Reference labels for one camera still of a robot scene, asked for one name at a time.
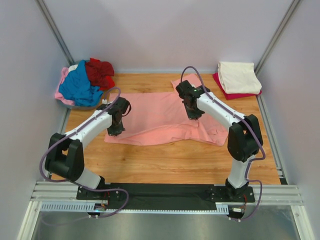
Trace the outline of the salmon pink t-shirt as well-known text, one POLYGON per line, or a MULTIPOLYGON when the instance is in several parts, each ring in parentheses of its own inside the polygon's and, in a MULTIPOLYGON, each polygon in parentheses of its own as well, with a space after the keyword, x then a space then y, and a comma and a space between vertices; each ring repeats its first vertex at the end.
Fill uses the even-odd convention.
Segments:
POLYGON ((226 142, 228 131, 215 118, 206 113, 196 120, 188 118, 175 89, 120 96, 130 102, 131 111, 122 118, 125 131, 118 136, 106 134, 106 143, 153 146, 194 140, 223 146, 226 142))

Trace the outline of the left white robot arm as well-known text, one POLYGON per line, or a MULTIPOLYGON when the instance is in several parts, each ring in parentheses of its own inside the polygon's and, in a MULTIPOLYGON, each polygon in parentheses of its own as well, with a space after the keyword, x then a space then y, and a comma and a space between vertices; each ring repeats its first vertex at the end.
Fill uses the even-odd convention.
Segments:
POLYGON ((131 109, 127 99, 118 97, 109 104, 101 104, 92 116, 73 130, 53 134, 41 166, 49 173, 87 189, 94 201, 101 200, 105 196, 105 180, 85 167, 84 149, 102 131, 107 131, 111 137, 125 131, 123 117, 131 109))

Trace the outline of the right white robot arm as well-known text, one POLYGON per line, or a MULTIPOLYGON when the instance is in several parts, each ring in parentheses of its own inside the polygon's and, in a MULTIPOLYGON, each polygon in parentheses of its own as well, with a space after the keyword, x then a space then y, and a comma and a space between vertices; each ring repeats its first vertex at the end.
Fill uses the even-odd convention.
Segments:
POLYGON ((188 80, 181 81, 175 89, 190 120, 197 120, 207 114, 228 130, 227 150, 232 157, 232 165, 222 195, 231 202, 238 201, 249 185, 249 163, 263 146, 258 118, 234 110, 208 88, 194 87, 188 80))

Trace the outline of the folded magenta t-shirt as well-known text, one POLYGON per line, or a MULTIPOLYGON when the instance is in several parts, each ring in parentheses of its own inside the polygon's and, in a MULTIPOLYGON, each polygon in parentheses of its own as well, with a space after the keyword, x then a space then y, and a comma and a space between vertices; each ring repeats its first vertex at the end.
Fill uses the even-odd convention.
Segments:
POLYGON ((262 84, 254 73, 224 73, 212 75, 227 100, 253 97, 262 93, 262 84))

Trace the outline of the dark red t-shirt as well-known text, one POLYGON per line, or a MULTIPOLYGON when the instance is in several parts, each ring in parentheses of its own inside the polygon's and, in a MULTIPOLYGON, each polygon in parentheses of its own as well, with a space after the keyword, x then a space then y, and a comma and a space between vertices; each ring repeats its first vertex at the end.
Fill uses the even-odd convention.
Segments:
POLYGON ((115 71, 112 64, 108 61, 90 58, 85 63, 85 70, 91 85, 99 87, 101 91, 109 90, 116 85, 113 80, 115 71))

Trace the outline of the folded white t-shirt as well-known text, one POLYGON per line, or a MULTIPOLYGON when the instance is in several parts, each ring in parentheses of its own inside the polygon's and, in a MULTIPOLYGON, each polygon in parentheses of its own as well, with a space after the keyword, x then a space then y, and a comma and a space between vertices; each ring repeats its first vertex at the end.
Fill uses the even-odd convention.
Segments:
POLYGON ((253 62, 220 61, 217 73, 225 93, 258 95, 262 85, 255 74, 254 67, 253 62))

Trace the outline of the white t-shirt in basket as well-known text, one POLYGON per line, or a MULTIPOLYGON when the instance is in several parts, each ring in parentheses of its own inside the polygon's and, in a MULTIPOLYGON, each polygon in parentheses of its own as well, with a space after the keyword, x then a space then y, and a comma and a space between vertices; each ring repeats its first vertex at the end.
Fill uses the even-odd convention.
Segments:
POLYGON ((76 70, 78 67, 78 64, 74 64, 74 65, 71 65, 69 68, 68 68, 68 71, 71 72, 71 71, 74 71, 76 70))

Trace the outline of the right corner aluminium post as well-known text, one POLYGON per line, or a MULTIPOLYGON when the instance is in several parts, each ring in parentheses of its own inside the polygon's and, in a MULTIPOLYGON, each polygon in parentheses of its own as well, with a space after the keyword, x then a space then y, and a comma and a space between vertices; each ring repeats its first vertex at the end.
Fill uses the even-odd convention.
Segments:
POLYGON ((276 47, 278 41, 280 40, 281 36, 285 32, 289 22, 293 18, 294 14, 297 12, 299 9, 301 3, 303 0, 292 0, 287 11, 285 12, 283 18, 281 19, 278 27, 276 28, 274 34, 272 35, 265 51, 263 52, 258 64, 254 68, 255 74, 258 76, 267 62, 268 58, 270 57, 273 49, 276 47))

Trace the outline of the corner aluminium post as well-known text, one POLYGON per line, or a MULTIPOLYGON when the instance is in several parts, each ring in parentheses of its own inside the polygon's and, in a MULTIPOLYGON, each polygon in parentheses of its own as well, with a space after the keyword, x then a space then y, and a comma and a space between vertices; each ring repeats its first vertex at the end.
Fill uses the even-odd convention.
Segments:
POLYGON ((272 35, 265 51, 263 52, 258 64, 254 68, 255 74, 258 76, 267 62, 268 58, 270 57, 273 49, 276 47, 278 41, 280 40, 281 36, 285 32, 289 22, 293 18, 294 14, 297 12, 299 9, 301 3, 303 0, 292 0, 287 11, 285 12, 283 18, 281 19, 278 27, 276 28, 274 34, 272 35))
POLYGON ((72 65, 75 61, 72 57, 72 54, 70 50, 68 49, 62 34, 59 31, 58 26, 56 25, 56 22, 54 18, 52 17, 52 14, 50 13, 50 10, 48 6, 46 5, 44 0, 35 0, 35 3, 37 4, 41 14, 43 15, 47 25, 49 26, 53 36, 55 37, 64 57, 66 58, 69 65, 72 65))

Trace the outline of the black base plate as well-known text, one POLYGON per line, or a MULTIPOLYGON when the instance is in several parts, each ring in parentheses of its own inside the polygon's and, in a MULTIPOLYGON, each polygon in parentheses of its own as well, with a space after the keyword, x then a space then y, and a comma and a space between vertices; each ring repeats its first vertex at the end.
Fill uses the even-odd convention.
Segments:
POLYGON ((226 186, 210 184, 110 183, 106 189, 128 192, 125 210, 204 211, 216 210, 216 203, 254 203, 253 188, 231 195, 226 186))

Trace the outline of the aluminium frame rail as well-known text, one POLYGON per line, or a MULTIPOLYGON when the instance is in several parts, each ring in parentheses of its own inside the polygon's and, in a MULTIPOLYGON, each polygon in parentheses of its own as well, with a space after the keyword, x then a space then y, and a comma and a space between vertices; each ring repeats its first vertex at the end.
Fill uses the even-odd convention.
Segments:
MULTIPOLYGON (((262 193, 261 205, 292 205, 302 206, 303 199, 296 185, 263 185, 260 191, 259 185, 252 184, 253 193, 256 197, 262 193)), ((31 195, 31 201, 56 201, 56 202, 75 202, 78 187, 72 183, 44 182, 37 181, 31 195)))

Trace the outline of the left corner aluminium post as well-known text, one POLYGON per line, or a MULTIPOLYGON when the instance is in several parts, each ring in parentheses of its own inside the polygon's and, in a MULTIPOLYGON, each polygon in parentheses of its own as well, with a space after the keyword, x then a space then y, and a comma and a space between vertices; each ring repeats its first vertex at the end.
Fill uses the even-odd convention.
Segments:
POLYGON ((41 14, 43 15, 47 25, 49 26, 53 36, 55 37, 64 57, 66 58, 69 65, 72 65, 75 61, 72 57, 72 54, 70 50, 68 49, 62 34, 59 31, 58 26, 56 25, 56 22, 54 18, 52 17, 52 14, 50 13, 50 10, 48 6, 46 5, 44 0, 35 0, 35 3, 37 4, 41 14))

